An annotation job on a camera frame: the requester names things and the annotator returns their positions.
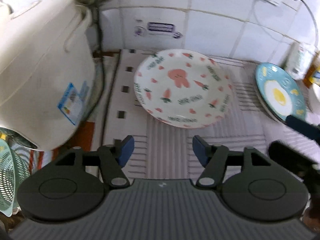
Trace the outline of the pink rabbit carrot plate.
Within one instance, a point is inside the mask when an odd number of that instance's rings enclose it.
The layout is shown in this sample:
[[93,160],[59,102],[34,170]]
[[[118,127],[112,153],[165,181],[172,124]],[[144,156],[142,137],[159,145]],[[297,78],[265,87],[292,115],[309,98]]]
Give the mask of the pink rabbit carrot plate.
[[210,57],[168,49],[136,69],[135,95],[157,120],[178,128],[203,128],[225,117],[233,102],[231,77]]

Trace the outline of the blue fried egg plate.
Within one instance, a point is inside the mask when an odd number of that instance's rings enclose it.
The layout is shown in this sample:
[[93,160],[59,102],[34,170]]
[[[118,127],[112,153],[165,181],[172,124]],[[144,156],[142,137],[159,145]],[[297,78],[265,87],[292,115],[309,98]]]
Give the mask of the blue fried egg plate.
[[306,119],[303,93],[285,70],[271,63],[261,63],[255,69],[255,83],[260,98],[279,122],[293,115]]

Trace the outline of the red striped cloth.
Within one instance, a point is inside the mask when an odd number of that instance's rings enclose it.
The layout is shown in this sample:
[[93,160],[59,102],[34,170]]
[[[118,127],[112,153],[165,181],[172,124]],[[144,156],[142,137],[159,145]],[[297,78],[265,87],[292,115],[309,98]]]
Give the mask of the red striped cloth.
[[28,170],[35,173],[71,148],[80,147],[84,151],[95,151],[100,146],[100,126],[87,121],[64,145],[49,151],[30,150],[27,154]]

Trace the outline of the striped table mat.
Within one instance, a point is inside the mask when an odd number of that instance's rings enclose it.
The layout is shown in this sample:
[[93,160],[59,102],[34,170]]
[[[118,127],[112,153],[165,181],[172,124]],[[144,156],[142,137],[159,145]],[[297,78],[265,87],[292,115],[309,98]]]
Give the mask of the striped table mat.
[[147,51],[124,50],[104,59],[107,98],[101,142],[119,145],[133,137],[134,150],[123,169],[127,178],[197,179],[206,164],[225,167],[226,176],[232,176],[240,171],[245,149],[265,154],[276,140],[319,162],[315,141],[274,121],[263,108],[255,90],[255,62],[217,57],[234,86],[231,110],[215,124],[183,129],[157,120],[136,99],[134,73],[148,56]]

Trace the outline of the green plastic basket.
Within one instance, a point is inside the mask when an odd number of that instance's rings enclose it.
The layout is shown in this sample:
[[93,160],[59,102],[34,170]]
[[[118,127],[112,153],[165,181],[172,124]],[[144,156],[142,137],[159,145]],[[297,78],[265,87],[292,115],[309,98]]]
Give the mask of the green plastic basket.
[[1,132],[1,213],[10,217],[19,208],[17,189],[32,170],[30,151]]

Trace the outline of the yellow label oil bottle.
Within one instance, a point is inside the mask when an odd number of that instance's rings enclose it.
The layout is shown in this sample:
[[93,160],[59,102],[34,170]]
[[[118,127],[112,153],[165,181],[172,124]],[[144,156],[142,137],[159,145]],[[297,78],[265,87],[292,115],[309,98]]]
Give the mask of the yellow label oil bottle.
[[306,88],[310,88],[312,84],[319,86],[320,83],[320,57],[319,51],[316,52],[310,67],[304,76],[303,83]]

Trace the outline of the white salt bag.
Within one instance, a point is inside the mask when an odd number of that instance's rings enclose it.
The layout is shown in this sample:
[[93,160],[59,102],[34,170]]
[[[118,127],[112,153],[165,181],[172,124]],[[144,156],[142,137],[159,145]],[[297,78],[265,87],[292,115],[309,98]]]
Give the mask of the white salt bag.
[[302,80],[313,60],[316,48],[304,42],[295,42],[285,62],[285,71],[296,81]]

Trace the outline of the white rice cooker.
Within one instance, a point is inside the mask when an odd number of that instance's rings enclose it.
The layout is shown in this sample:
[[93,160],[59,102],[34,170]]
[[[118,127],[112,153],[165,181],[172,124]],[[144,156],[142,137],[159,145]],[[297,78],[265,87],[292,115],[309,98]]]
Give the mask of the white rice cooker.
[[1,17],[1,131],[38,151],[63,145],[89,110],[91,11],[40,0]]

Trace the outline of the blue wall sticker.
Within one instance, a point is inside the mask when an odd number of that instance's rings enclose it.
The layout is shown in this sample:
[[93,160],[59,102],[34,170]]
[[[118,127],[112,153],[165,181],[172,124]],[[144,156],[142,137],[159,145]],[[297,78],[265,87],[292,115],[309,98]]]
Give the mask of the blue wall sticker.
[[183,34],[176,29],[172,23],[163,23],[155,21],[136,20],[133,34],[135,36],[167,36],[176,40],[183,37]]

